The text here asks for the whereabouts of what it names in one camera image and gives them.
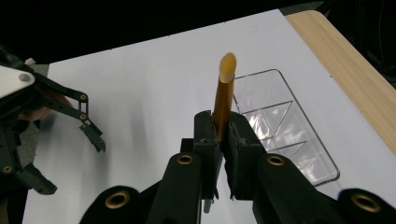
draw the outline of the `screw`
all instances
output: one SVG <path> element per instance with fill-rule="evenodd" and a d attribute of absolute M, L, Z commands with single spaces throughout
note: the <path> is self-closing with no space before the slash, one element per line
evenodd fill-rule
<path fill-rule="evenodd" d="M 188 165 L 188 164 L 192 163 L 192 161 L 193 161 L 193 158 L 192 158 L 192 156 L 189 156 L 189 155 L 180 155 L 177 157 L 177 162 L 182 165 Z"/>
<path fill-rule="evenodd" d="M 4 168 L 4 172 L 6 172 L 6 173 L 10 173 L 11 171 L 12 171 L 12 167 L 10 167 L 10 166 L 6 166 Z"/>
<path fill-rule="evenodd" d="M 20 81 L 24 81 L 24 82 L 30 81 L 29 75 L 27 75 L 26 73 L 20 74 Z"/>

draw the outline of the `brass screw insert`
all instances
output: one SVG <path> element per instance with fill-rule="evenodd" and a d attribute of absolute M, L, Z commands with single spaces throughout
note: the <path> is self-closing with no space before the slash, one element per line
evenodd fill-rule
<path fill-rule="evenodd" d="M 350 198 L 359 208 L 368 212 L 377 213 L 381 210 L 381 205 L 367 195 L 356 193 L 350 196 Z"/>
<path fill-rule="evenodd" d="M 129 202 L 130 198 L 131 196 L 128 191 L 120 190 L 109 195 L 106 198 L 105 205 L 109 209 L 121 208 Z"/>
<path fill-rule="evenodd" d="M 10 166 L 6 166 L 4 168 L 4 172 L 6 172 L 6 173 L 10 173 L 11 171 L 12 171 L 12 167 L 10 167 Z"/>
<path fill-rule="evenodd" d="M 192 161 L 193 161 L 193 158 L 192 158 L 192 156 L 189 156 L 189 155 L 181 155 L 181 156 L 177 157 L 177 162 L 182 165 L 188 165 L 188 164 L 192 163 Z"/>
<path fill-rule="evenodd" d="M 273 165 L 281 166 L 285 164 L 285 161 L 278 156 L 270 156 L 267 158 L 267 161 Z"/>

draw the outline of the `wooden surface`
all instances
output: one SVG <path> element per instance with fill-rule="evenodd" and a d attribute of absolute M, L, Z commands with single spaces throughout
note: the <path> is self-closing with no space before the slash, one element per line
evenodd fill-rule
<path fill-rule="evenodd" d="M 396 90 L 319 12 L 286 18 L 396 155 Z"/>

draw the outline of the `clear plastic tray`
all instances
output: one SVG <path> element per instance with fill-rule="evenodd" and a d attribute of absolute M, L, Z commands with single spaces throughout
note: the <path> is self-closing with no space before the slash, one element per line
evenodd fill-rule
<path fill-rule="evenodd" d="M 237 77 L 233 99 L 268 153 L 289 158 L 319 186 L 340 172 L 278 70 Z"/>

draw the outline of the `white table surface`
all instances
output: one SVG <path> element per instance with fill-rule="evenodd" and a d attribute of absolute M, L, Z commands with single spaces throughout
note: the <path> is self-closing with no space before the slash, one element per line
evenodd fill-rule
<path fill-rule="evenodd" d="M 49 77 L 90 97 L 103 131 L 97 153 L 80 121 L 53 112 L 43 121 L 35 166 L 58 190 L 29 192 L 23 223 L 79 223 L 105 189 L 141 191 L 163 176 L 193 116 L 213 110 L 219 62 L 237 59 L 238 77 L 278 69 L 341 172 L 318 190 L 369 190 L 396 207 L 396 158 L 278 10 L 53 63 Z M 202 223 L 256 223 L 251 202 L 229 200 L 222 168 L 219 200 Z"/>

